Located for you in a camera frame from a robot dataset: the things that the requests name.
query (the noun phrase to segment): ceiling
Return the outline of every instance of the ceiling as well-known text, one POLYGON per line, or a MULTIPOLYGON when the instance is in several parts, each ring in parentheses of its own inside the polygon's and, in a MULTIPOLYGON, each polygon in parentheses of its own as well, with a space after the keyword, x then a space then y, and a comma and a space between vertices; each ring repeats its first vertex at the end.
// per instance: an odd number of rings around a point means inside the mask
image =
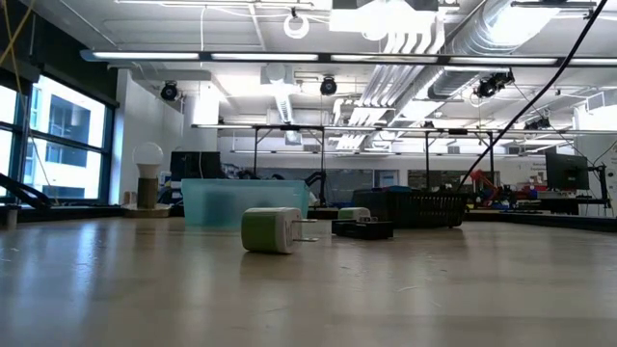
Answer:
MULTIPOLYGON (((312 1, 315 12, 328 15, 329 0, 312 1)), ((479 0, 460 0, 461 9, 446 17, 446 32, 452 30, 479 0)), ((36 11, 78 40, 95 49, 125 50, 200 50, 201 9, 169 8, 159 5, 118 4, 114 0, 46 0, 38 1, 36 11)), ((302 51, 302 52, 379 52, 385 41, 366 40, 360 34, 333 33, 328 24, 312 20, 307 36, 301 40, 288 37, 282 28, 283 16, 259 17, 260 42, 248 9, 227 9, 237 15, 217 9, 207 9, 203 14, 203 49, 216 51, 302 51)), ((257 15, 287 14, 287 10, 255 9, 257 15)), ((606 19, 598 20, 579 49, 580 55, 613 55, 617 47, 617 1, 604 8, 606 19)), ((517 54, 566 54, 579 35, 583 19, 553 19, 544 30, 517 50, 517 54)), ((268 108, 276 108, 271 96, 247 95, 247 91, 259 85, 259 64, 142 64, 143 69, 208 69, 226 90, 233 102, 222 106, 221 112, 232 114, 264 114, 268 108)), ((373 66, 346 65, 296 65, 296 81, 302 83, 301 92, 291 96, 294 107, 332 110, 335 99, 322 97, 319 84, 324 74, 333 74, 338 83, 338 93, 361 93, 370 80, 373 66)), ((553 68, 516 68, 517 84, 522 86, 527 97, 533 97, 554 74, 553 68)), ((590 87, 617 85, 617 72, 611 69, 568 69, 557 86, 563 93, 577 93, 590 87)), ((157 85, 162 81, 153 81, 157 85)), ((556 89, 546 94, 537 107, 556 104, 553 107, 553 125, 571 122, 569 105, 580 98, 564 98, 555 95, 556 89)), ((469 100, 448 102, 442 108, 440 121, 459 120, 465 123, 483 120, 511 119, 524 105, 519 91, 507 88, 481 107, 469 100)))

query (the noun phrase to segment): black stand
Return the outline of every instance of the black stand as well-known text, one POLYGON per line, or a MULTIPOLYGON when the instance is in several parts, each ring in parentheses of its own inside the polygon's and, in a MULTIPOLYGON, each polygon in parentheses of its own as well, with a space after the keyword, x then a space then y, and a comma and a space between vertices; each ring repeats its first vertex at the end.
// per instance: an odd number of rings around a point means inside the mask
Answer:
POLYGON ((608 198, 608 189, 606 188, 606 165, 590 167, 587 168, 587 171, 590 173, 598 173, 598 179, 600 180, 600 193, 602 195, 602 200, 604 201, 604 208, 612 208, 610 199, 608 198))

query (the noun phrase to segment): desk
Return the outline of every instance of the desk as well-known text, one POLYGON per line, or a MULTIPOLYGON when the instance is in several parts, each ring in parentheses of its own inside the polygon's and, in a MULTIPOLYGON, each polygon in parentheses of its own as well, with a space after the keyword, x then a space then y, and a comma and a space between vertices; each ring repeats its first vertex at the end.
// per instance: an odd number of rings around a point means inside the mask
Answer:
POLYGON ((602 199, 586 199, 586 198, 571 198, 571 199, 541 199, 540 209, 548 210, 551 213, 567 213, 569 215, 578 215, 578 206, 582 204, 605 204, 607 201, 602 199))

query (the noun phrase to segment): wire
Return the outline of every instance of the wire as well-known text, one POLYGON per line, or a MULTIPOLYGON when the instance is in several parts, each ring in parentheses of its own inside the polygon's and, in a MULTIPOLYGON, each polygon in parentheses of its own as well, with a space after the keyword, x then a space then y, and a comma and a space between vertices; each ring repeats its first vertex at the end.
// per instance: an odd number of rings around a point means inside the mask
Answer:
POLYGON ((505 133, 508 132, 508 130, 510 130, 510 128, 514 125, 514 123, 516 123, 517 120, 519 120, 519 118, 522 115, 524 115, 527 112, 527 110, 529 110, 529 108, 531 108, 531 106, 533 106, 533 104, 536 101, 538 101, 550 89, 550 87, 557 81, 557 79, 559 79, 559 76, 561 76, 561 74, 566 69, 566 67, 568 66, 568 64, 572 60, 572 58, 574 58, 575 54, 578 51, 578 48, 580 47, 580 45, 584 41, 585 37, 587 36, 587 33, 589 33, 589 30, 591 29, 593 24, 596 22, 596 19, 600 15, 600 12, 602 11, 604 6, 606 5, 607 1, 608 0, 602 0, 600 2, 600 4, 598 5, 598 7, 596 8, 596 10, 594 10, 593 14, 591 14, 591 16, 589 18, 589 21, 587 21, 587 24, 585 24, 585 27, 582 29, 582 32, 578 36, 578 39, 575 42, 575 44, 572 47, 572 49, 570 50, 570 53, 568 53, 568 56, 564 59, 563 63, 561 64, 561 66, 559 67, 557 72, 554 74, 554 76, 552 76, 552 78, 549 80, 547 85, 544 86, 542 88, 542 90, 539 91, 533 97, 533 99, 530 102, 528 102, 514 118, 512 118, 510 120, 510 122, 505 126, 505 128, 503 128, 503 130, 501 132, 499 132, 499 134, 497 134, 497 136, 495 137, 493 142, 490 143, 490 145, 484 150, 484 152, 482 152, 482 154, 475 160, 473 165, 471 165, 471 167, 469 168, 467 173, 465 173, 465 176, 461 180, 461 183, 459 184, 459 186, 458 186, 458 188, 456 190, 457 192, 459 192, 461 190, 461 188, 463 188, 463 183, 465 183, 465 181, 467 180, 469 175, 473 172, 473 169, 475 169, 475 167, 480 163, 480 161, 482 161, 482 159, 484 159, 484 157, 491 151, 491 149, 495 146, 495 144, 498 143, 499 140, 501 140, 503 135, 505 135, 505 133))
MULTIPOLYGON (((5 24, 6 24, 6 27, 7 27, 7 34, 9 35, 9 40, 11 42, 14 42, 14 39, 16 39, 16 37, 17 37, 17 35, 19 33, 17 31, 15 31, 15 35, 13 35, 13 32, 11 31, 11 21, 10 21, 10 18, 9 18, 9 7, 8 7, 8 4, 7 4, 6 0, 2 0, 2 4, 4 5, 4 19, 5 19, 5 24)), ((29 13, 30 12, 25 14, 24 19, 27 19, 27 16, 28 16, 29 13)), ((23 89, 21 88, 21 80, 19 79, 19 68, 17 66, 17 59, 15 58, 15 52, 14 52, 13 46, 11 44, 9 44, 9 46, 5 50, 5 54, 8 53, 8 51, 11 52, 11 61, 13 63, 13 70, 14 70, 14 73, 15 73, 15 83, 17 85, 17 91, 19 92, 19 101, 21 103, 21 109, 23 110, 23 112, 27 112, 28 108, 27 108, 27 105, 26 105, 23 89)), ((51 183, 49 182, 49 178, 47 177, 47 172, 45 171, 45 167, 42 164, 42 160, 40 160, 39 149, 37 147, 37 142, 35 141, 35 138, 32 135, 32 132, 31 132, 31 129, 30 129, 30 122, 29 121, 26 121, 26 126, 27 126, 28 135, 30 136, 30 138, 32 140, 32 147, 35 150, 35 154, 37 155, 37 160, 39 161, 40 168, 42 169, 42 174, 45 177, 45 181, 47 182, 47 186, 49 186, 51 191, 54 192, 54 200, 56 201, 56 204, 60 205, 60 203, 58 202, 58 191, 56 190, 56 187, 51 185, 51 183)))
MULTIPOLYGON (((19 34, 21 34, 21 30, 23 29, 23 26, 26 24, 26 21, 28 21, 28 17, 30 16, 30 13, 32 13, 32 9, 35 5, 35 2, 37 2, 37 0, 32 0, 30 2, 30 5, 28 6, 28 10, 26 11, 26 14, 23 16, 23 18, 19 22, 19 25, 17 25, 17 29, 14 32, 13 38, 9 38, 9 44, 7 45, 7 48, 4 50, 4 52, 2 52, 2 56, 0 56, 0 67, 2 66, 2 63, 4 63, 4 60, 7 58, 9 51, 13 51, 13 46, 15 45, 15 42, 17 41, 17 37, 19 37, 19 34)), ((7 10, 7 1, 2 0, 2 3, 4 4, 5 16, 8 16, 9 13, 7 10)))
POLYGON ((216 10, 216 11, 220 11, 222 13, 227 13, 227 14, 232 14, 232 15, 237 15, 237 16, 243 16, 243 17, 248 17, 248 18, 276 18, 276 17, 287 17, 289 16, 289 14, 244 14, 244 13, 235 13, 233 11, 229 11, 223 8, 210 8, 210 10, 216 10))

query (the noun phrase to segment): plastic container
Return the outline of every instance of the plastic container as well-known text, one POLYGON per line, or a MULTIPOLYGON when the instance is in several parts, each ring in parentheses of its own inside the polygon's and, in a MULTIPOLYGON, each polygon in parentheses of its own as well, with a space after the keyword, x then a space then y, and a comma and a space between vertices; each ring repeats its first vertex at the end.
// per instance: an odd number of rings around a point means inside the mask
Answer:
POLYGON ((254 207, 295 207, 309 212, 309 187, 302 180, 182 179, 187 226, 240 228, 254 207))
POLYGON ((457 227, 463 222, 467 194, 357 190, 354 205, 366 207, 394 227, 457 227))

